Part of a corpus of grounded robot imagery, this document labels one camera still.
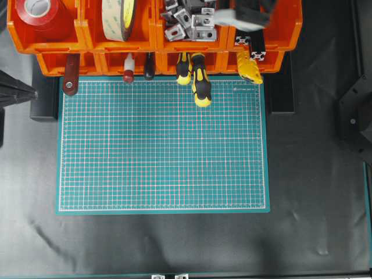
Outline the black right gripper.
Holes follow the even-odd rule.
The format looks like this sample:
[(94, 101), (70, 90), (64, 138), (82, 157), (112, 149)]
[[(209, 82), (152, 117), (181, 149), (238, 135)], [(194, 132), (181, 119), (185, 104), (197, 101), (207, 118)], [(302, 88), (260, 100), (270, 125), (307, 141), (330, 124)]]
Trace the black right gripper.
[(241, 31), (257, 31), (270, 23), (276, 0), (236, 0), (235, 10), (219, 9), (214, 13), (214, 24), (233, 26)]

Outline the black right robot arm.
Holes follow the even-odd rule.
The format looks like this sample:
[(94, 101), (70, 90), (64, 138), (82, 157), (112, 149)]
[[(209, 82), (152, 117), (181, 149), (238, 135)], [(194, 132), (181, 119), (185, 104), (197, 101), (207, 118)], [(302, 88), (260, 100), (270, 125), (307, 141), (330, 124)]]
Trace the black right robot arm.
[(338, 145), (371, 163), (371, 2), (302, 1), (302, 29), (277, 73), (264, 75), (270, 110), (295, 111), (300, 87), (331, 89)]

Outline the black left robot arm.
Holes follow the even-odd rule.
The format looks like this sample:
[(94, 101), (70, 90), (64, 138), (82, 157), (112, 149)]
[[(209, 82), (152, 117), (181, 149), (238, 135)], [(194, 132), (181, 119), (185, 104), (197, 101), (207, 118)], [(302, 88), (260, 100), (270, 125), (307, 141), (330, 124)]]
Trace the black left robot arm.
[(37, 99), (36, 90), (24, 82), (0, 70), (0, 96), (1, 96), (1, 146), (3, 146), (5, 109), (4, 107), (16, 105)]

